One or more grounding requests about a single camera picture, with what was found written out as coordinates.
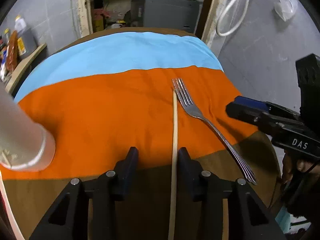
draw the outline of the light blue cloth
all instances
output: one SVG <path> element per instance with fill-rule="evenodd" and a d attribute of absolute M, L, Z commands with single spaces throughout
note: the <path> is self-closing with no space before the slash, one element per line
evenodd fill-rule
<path fill-rule="evenodd" d="M 218 59 L 198 38 L 159 33 L 115 33 L 77 44 L 39 64 L 20 87 L 14 101 L 32 91 L 68 79 L 131 69 L 220 69 Z"/>
<path fill-rule="evenodd" d="M 290 214 L 285 206 L 282 206 L 279 213 L 276 216 L 276 222 L 280 226 L 284 234 L 290 230 Z"/>

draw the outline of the plastic bottle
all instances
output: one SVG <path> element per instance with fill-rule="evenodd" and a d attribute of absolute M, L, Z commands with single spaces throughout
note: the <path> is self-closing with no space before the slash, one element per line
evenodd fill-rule
<path fill-rule="evenodd" d="M 33 122 L 0 82 L 0 164 L 13 171 L 41 171 L 54 153 L 52 134 Z"/>
<path fill-rule="evenodd" d="M 9 39 L 10 39 L 10 30 L 9 30 L 9 28 L 5 29 L 4 36 L 5 36 L 5 42 L 8 44 L 9 43 Z"/>
<path fill-rule="evenodd" d="M 18 15 L 15 19 L 14 29 L 18 32 L 18 51 L 21 59 L 28 57 L 37 48 L 31 29 L 25 20 Z"/>
<path fill-rule="evenodd" d="M 2 36 L 0 36 L 0 51 L 5 47 L 5 43 L 2 40 Z"/>

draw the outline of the white hose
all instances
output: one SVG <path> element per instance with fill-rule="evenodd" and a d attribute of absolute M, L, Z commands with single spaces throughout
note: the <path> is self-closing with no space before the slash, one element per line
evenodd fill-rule
<path fill-rule="evenodd" d="M 217 35 L 219 35 L 221 37 L 228 36 L 231 33 L 233 33 L 236 29 L 238 29 L 239 26 L 241 25 L 241 23 L 243 22 L 244 17 L 245 17 L 245 15 L 247 13 L 248 6 L 249 6 L 249 0 L 245 0 L 244 11 L 242 13 L 242 16 L 241 16 L 240 20 L 236 23 L 236 25 L 233 26 L 233 28 L 231 30 L 229 30 L 228 32 L 221 33 L 219 31 L 219 26 L 221 25 L 221 22 L 222 22 L 223 18 L 225 17 L 225 15 L 227 14 L 227 12 L 230 10 L 230 8 L 233 6 L 233 4 L 235 2 L 236 2 L 236 0 L 231 0 L 230 3 L 226 6 L 226 8 L 223 10 L 222 14 L 220 15 L 220 17 L 218 19 L 217 26 L 216 26 L 216 33 L 217 33 Z"/>

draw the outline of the wooden stick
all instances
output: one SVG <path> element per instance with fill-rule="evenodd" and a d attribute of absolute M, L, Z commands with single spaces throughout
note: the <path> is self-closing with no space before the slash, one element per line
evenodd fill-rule
<path fill-rule="evenodd" d="M 2 156 L 2 158 L 4 159 L 4 162 L 11 168 L 12 165 L 11 165 L 9 159 L 7 158 L 7 155 L 6 155 L 5 150 L 2 150 L 2 151 L 1 151 L 1 156 Z"/>
<path fill-rule="evenodd" d="M 177 200 L 177 158 L 178 158 L 178 105 L 177 95 L 173 91 L 173 141 L 172 141 L 172 168 L 171 168 L 171 199 L 168 240 L 174 238 Z"/>

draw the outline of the hand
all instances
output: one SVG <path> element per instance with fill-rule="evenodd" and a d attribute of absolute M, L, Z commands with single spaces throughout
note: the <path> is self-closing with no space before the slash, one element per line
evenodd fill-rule
<path fill-rule="evenodd" d="M 285 151 L 284 158 L 282 160 L 283 168 L 282 168 L 282 181 L 283 183 L 287 183 L 289 180 L 292 179 L 293 171 L 295 170 L 295 167 L 297 167 L 298 171 L 306 172 L 313 163 L 307 162 L 305 160 L 298 160 L 297 163 L 292 163 L 292 159 L 288 152 Z M 314 167 L 310 174 L 313 174 L 315 179 L 318 179 L 320 177 L 320 164 Z"/>

